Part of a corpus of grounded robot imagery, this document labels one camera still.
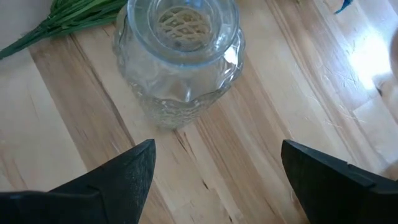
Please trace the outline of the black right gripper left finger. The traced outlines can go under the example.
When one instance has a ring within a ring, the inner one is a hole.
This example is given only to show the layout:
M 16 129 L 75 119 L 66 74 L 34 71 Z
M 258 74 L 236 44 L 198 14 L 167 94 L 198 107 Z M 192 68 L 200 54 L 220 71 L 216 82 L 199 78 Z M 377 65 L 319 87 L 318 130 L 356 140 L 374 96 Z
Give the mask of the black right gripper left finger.
M 0 224 L 138 224 L 155 160 L 147 139 L 48 192 L 0 192 Z

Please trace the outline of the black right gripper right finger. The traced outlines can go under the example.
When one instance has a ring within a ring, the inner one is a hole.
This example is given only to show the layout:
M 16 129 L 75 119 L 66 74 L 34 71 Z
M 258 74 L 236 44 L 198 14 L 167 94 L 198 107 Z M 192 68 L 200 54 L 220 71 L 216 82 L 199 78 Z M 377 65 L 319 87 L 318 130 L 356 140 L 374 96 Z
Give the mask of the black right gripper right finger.
M 288 139 L 281 159 L 310 224 L 398 224 L 398 180 Z

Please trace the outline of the diamond-pattern clear glass vase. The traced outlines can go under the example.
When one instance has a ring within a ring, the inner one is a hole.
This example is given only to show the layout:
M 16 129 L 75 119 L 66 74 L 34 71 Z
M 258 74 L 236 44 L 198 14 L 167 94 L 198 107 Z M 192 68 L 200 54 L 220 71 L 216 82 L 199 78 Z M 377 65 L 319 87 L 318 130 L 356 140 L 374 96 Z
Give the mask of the diamond-pattern clear glass vase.
M 167 129 L 229 90 L 245 46 L 235 0 L 127 0 L 113 40 L 120 74 L 146 116 Z

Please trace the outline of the yellow flower bunch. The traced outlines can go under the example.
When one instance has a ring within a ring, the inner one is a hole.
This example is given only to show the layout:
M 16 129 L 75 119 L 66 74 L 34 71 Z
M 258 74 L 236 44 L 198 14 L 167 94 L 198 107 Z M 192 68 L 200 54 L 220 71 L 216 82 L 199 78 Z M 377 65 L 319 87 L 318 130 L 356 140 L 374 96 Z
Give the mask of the yellow flower bunch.
M 116 20 L 128 0 L 53 0 L 50 13 L 36 28 L 0 51 L 0 60 L 42 39 L 68 35 Z

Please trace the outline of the blue flower bunch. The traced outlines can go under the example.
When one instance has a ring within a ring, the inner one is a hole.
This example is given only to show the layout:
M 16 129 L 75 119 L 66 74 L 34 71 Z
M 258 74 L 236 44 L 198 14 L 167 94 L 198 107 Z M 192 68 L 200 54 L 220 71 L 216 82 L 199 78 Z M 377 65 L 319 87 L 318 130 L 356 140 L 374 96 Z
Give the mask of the blue flower bunch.
M 341 11 L 343 11 L 346 7 L 348 7 L 354 0 L 343 0 L 343 3 L 341 7 L 334 12 L 334 14 L 339 14 Z

